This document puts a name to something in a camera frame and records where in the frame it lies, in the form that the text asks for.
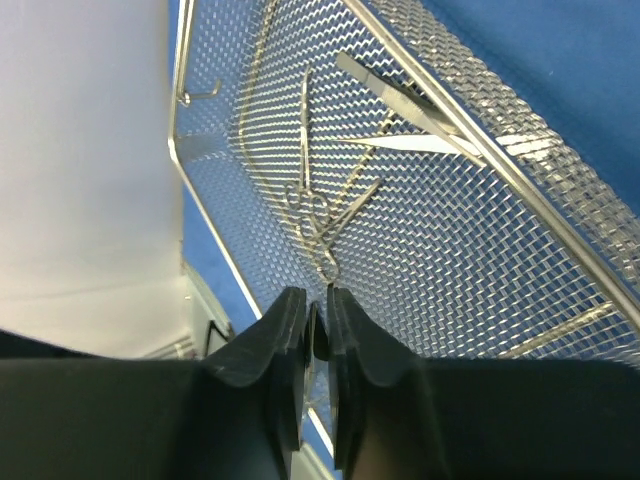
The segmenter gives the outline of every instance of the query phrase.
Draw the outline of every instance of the black object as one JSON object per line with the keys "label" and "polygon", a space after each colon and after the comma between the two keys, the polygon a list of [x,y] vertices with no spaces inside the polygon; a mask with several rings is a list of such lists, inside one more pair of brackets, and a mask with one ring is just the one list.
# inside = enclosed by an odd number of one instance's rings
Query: black object
{"label": "black object", "polygon": [[311,355],[349,479],[638,478],[640,381],[598,361],[423,359],[348,290],[287,288],[203,361],[118,361],[0,335],[7,479],[281,479]]}

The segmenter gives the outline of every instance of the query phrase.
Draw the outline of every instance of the white wall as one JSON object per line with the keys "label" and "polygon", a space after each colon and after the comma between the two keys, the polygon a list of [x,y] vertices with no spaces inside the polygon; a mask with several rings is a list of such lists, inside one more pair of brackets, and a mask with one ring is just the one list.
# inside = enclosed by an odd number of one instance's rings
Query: white wall
{"label": "white wall", "polygon": [[186,330],[166,8],[0,0],[0,328],[116,356]]}

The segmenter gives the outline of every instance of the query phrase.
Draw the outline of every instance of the metal hook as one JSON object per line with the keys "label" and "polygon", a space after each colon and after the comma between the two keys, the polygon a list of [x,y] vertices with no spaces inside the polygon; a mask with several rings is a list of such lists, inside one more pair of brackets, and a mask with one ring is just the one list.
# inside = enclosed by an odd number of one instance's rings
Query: metal hook
{"label": "metal hook", "polygon": [[213,90],[211,90],[208,93],[189,93],[186,90],[183,90],[182,93],[178,95],[178,101],[185,107],[189,107],[189,105],[191,105],[191,102],[193,100],[202,100],[205,98],[215,97],[220,91],[221,87],[222,87],[222,80],[217,79],[215,87],[213,87]]}

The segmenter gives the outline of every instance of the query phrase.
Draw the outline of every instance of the metal mesh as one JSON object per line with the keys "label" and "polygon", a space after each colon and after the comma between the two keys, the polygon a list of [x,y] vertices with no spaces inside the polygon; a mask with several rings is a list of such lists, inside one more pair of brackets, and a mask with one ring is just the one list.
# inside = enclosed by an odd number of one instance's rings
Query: metal mesh
{"label": "metal mesh", "polygon": [[[372,4],[493,135],[552,140],[519,155],[521,168],[639,288],[640,223],[611,189],[418,1]],[[339,283],[376,322],[427,356],[636,361],[629,322],[490,168],[378,150],[344,191],[364,149],[337,140],[376,134],[390,112],[336,68],[337,53],[408,79],[339,0],[200,1],[191,42],[187,90],[210,90],[216,79],[222,88],[178,106],[177,154],[263,309],[285,285],[324,296],[283,204],[284,183],[298,177],[300,82],[310,64],[313,189],[344,206],[384,181],[333,247]],[[415,130],[391,117],[389,131]],[[325,389],[321,382],[316,395]]]}

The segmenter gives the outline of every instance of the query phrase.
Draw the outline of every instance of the perforated metal tray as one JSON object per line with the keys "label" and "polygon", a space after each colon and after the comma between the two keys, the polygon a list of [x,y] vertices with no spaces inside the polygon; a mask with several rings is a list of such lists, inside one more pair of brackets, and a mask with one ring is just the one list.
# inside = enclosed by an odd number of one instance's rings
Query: perforated metal tray
{"label": "perforated metal tray", "polygon": [[[638,363],[640,222],[418,0],[187,1],[178,35],[172,158],[257,316],[285,285],[324,296],[283,210],[311,64],[314,189],[345,203],[384,180],[333,249],[339,283],[375,321],[426,356]],[[412,80],[488,166],[380,149],[345,192],[364,148],[337,139],[375,134],[389,112],[337,69],[340,51]],[[389,131],[415,129],[396,116]],[[511,156],[495,140],[503,135],[545,146]],[[326,423],[325,394],[321,377],[315,401]]]}

